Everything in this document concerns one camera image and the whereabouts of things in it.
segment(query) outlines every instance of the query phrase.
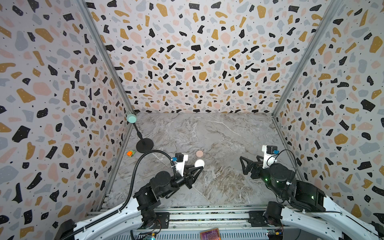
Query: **robotic arm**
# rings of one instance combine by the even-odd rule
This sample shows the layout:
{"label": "robotic arm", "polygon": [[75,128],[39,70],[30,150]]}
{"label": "robotic arm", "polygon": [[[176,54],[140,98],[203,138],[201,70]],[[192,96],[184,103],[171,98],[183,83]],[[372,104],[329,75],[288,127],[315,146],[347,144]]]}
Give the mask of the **robotic arm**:
{"label": "robotic arm", "polygon": [[[138,164],[145,155],[152,152],[166,155],[171,160],[174,174],[171,176],[166,171],[158,172],[148,184],[131,197]],[[191,189],[204,168],[204,161],[196,161],[195,165],[186,165],[186,161],[188,161],[188,155],[185,153],[176,153],[172,159],[159,150],[144,153],[136,163],[129,198],[124,203],[76,224],[73,220],[64,222],[60,225],[55,240],[111,239],[130,230],[140,227],[149,228],[156,224],[157,217],[154,209],[161,204],[159,198],[170,198],[183,185]]]}
{"label": "robotic arm", "polygon": [[292,171],[276,163],[275,158],[284,150],[279,152],[276,146],[266,145],[262,149],[264,158],[257,156],[256,162],[240,157],[244,175],[251,172],[251,178],[261,179],[276,197],[302,210],[296,212],[280,203],[269,202],[264,214],[269,223],[295,226],[329,240],[379,240],[384,237],[384,229],[378,223],[366,223],[356,218],[334,203],[322,190],[296,180],[297,166]]}

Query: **side wall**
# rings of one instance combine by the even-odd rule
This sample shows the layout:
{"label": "side wall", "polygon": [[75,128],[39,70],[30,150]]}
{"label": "side wall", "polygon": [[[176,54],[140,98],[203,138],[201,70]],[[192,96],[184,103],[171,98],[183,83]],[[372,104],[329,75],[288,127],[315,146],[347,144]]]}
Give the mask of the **side wall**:
{"label": "side wall", "polygon": [[101,201],[125,106],[73,2],[0,11],[0,239],[51,240]]}
{"label": "side wall", "polygon": [[329,1],[89,0],[136,112],[270,112]]}
{"label": "side wall", "polygon": [[348,1],[277,120],[305,179],[364,221],[384,223],[383,1]]}

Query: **corrugated black hose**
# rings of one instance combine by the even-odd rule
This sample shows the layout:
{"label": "corrugated black hose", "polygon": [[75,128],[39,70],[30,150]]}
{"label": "corrugated black hose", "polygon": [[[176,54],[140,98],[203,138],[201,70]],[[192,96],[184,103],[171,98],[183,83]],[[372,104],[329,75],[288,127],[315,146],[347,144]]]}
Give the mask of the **corrugated black hose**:
{"label": "corrugated black hose", "polygon": [[[107,219],[107,218],[109,218],[109,217],[111,217],[111,216],[113,216],[113,215],[119,213],[120,211],[123,211],[124,208],[126,207],[126,205],[128,204],[129,200],[131,199],[131,195],[132,195],[132,191],[133,191],[133,184],[134,184],[134,181],[135,181],[136,171],[137,171],[137,168],[138,168],[138,166],[139,166],[139,163],[141,162],[141,160],[142,160],[145,156],[147,156],[147,155],[150,154],[150,153],[155,153],[155,152],[157,152],[157,153],[161,153],[161,154],[165,155],[165,156],[170,160],[170,163],[171,163],[171,165],[172,165],[172,171],[173,171],[173,174],[174,174],[174,176],[176,177],[176,166],[175,166],[175,163],[172,161],[172,158],[171,158],[166,152],[161,151],[161,150],[156,150],[156,149],[155,149],[155,150],[150,150],[150,151],[148,151],[148,152],[145,152],[143,155],[140,156],[140,158],[139,158],[138,161],[136,162],[136,165],[135,165],[135,167],[134,167],[134,169],[133,169],[133,172],[132,172],[132,179],[131,179],[131,185],[130,185],[130,187],[129,187],[128,197],[127,197],[127,199],[125,200],[125,202],[123,203],[123,205],[119,208],[119,210],[115,210],[115,211],[113,211],[113,212],[111,212],[111,213],[109,213],[109,214],[107,214],[107,215],[105,215],[105,216],[103,216],[103,217],[101,217],[101,218],[95,220],[94,222],[91,222],[91,223],[85,225],[84,227],[82,227],[82,228],[80,228],[80,229],[74,231],[73,233],[71,233],[71,234],[69,234],[69,235],[67,235],[67,236],[62,237],[60,240],[68,239],[68,238],[70,238],[70,237],[72,237],[72,236],[74,236],[74,235],[76,235],[76,234],[78,234],[78,233],[80,233],[80,232],[86,230],[87,228],[90,228],[91,226],[93,226],[93,225],[95,225],[95,224],[98,224],[99,222],[104,221],[105,219]],[[133,232],[132,232],[132,231],[131,231],[131,238],[132,238],[132,240],[134,240],[134,238],[133,238]]]}

